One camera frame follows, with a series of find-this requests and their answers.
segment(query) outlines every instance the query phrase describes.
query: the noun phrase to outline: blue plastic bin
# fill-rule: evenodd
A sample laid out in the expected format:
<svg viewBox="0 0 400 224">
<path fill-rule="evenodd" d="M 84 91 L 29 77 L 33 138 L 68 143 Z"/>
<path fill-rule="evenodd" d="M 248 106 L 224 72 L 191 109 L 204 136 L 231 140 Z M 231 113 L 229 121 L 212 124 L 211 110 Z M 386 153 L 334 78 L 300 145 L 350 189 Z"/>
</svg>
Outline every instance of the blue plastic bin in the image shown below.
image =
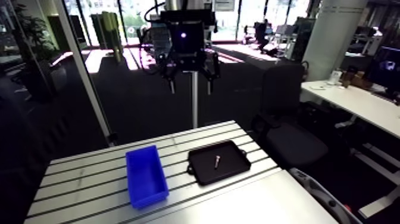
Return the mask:
<svg viewBox="0 0 400 224">
<path fill-rule="evenodd" d="M 157 147 L 129 151 L 125 156 L 131 205 L 141 209 L 165 200 L 169 190 Z"/>
</svg>

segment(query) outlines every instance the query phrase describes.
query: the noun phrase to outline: black tray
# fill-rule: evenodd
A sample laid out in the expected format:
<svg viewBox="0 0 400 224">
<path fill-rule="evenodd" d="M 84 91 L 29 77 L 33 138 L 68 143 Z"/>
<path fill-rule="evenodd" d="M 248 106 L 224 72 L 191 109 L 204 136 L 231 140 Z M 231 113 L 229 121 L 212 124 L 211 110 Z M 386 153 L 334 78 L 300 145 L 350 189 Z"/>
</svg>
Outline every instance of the black tray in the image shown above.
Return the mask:
<svg viewBox="0 0 400 224">
<path fill-rule="evenodd" d="M 219 155 L 218 168 L 215 169 L 215 157 Z M 187 172 L 195 175 L 197 182 L 204 186 L 250 169 L 251 163 L 246 152 L 240 150 L 232 141 L 209 145 L 189 151 Z"/>
</svg>

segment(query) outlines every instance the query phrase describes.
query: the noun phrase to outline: computer monitor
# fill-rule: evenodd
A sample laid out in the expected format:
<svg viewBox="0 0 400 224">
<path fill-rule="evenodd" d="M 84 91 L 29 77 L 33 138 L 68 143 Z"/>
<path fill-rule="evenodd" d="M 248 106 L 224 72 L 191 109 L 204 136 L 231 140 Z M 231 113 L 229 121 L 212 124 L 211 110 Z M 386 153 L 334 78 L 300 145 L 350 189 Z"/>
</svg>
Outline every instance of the computer monitor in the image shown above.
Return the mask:
<svg viewBox="0 0 400 224">
<path fill-rule="evenodd" d="M 381 46 L 367 70 L 366 78 L 386 88 L 381 96 L 395 99 L 396 92 L 400 92 L 400 49 Z"/>
</svg>

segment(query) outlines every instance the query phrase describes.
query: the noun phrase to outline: cable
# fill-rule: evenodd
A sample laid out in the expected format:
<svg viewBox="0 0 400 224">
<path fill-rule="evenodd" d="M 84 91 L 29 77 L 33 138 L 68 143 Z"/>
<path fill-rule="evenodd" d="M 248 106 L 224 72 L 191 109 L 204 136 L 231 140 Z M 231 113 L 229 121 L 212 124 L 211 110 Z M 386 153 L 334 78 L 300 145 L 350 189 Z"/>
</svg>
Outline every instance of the cable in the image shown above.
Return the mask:
<svg viewBox="0 0 400 224">
<path fill-rule="evenodd" d="M 139 44 L 139 61 L 140 61 L 140 66 L 142 67 L 142 70 L 146 73 L 146 74 L 149 74 L 149 75 L 153 75 L 153 74 L 156 74 L 156 73 L 158 73 L 160 70 L 157 70 L 157 71 L 154 71 L 154 72 L 149 72 L 149 71 L 147 71 L 145 68 L 144 68 L 144 66 L 143 66 L 143 59 L 142 59 L 142 45 L 143 45 L 143 42 L 144 42 L 144 38 L 146 37 L 146 35 L 147 35 L 147 33 L 150 31 L 150 29 L 147 29 L 147 30 L 145 30 L 144 32 L 143 32 L 143 35 L 142 35 L 142 42 Z"/>
<path fill-rule="evenodd" d="M 145 37 L 146 37 L 146 35 L 147 35 L 147 33 L 148 33 L 149 31 L 150 31 L 150 29 L 147 29 L 147 30 L 145 30 L 145 31 L 143 32 L 142 40 L 145 39 Z M 168 52 L 168 55 L 167 55 L 167 58 L 165 59 L 164 64 L 162 64 L 161 66 L 159 66 L 158 69 L 157 69 L 156 71 L 150 72 L 150 71 L 147 71 L 147 70 L 144 68 L 144 66 L 143 66 L 142 45 L 143 45 L 143 42 L 141 42 L 141 43 L 139 44 L 139 61 L 140 61 L 141 69 L 142 69 L 146 74 L 148 74 L 148 75 L 154 75 L 154 74 L 157 74 L 157 73 L 159 73 L 160 71 L 164 70 L 164 69 L 167 67 L 167 65 L 168 65 L 169 59 L 171 58 L 172 51 L 173 51 L 173 46 L 171 45 L 171 48 L 170 48 L 170 50 L 169 50 L 169 52 Z"/>
<path fill-rule="evenodd" d="M 149 23 L 162 23 L 161 20 L 149 20 L 149 19 L 147 19 L 147 14 L 149 14 L 150 11 L 152 11 L 152 10 L 154 10 L 154 9 L 156 9 L 156 8 L 158 8 L 158 7 L 160 7 L 160 6 L 162 6 L 162 5 L 165 5 L 165 2 L 162 2 L 162 3 L 160 3 L 160 4 L 156 4 L 156 5 L 154 5 L 153 7 L 151 7 L 149 10 L 147 10 L 147 12 L 145 13 L 145 16 L 144 16 L 145 20 L 146 20 L 147 22 L 149 22 Z"/>
</svg>

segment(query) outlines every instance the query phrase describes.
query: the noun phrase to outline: tray handle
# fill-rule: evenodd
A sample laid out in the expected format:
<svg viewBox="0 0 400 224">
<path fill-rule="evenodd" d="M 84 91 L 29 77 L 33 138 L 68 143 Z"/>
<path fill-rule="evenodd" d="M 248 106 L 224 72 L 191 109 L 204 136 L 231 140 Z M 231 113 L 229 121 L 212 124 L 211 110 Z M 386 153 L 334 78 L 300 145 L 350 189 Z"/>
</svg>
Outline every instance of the tray handle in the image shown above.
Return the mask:
<svg viewBox="0 0 400 224">
<path fill-rule="evenodd" d="M 188 174 L 190 174 L 190 175 L 193 175 L 193 174 L 194 174 L 193 168 L 192 168 L 192 166 L 191 166 L 190 164 L 187 166 L 186 172 L 187 172 Z"/>
</svg>

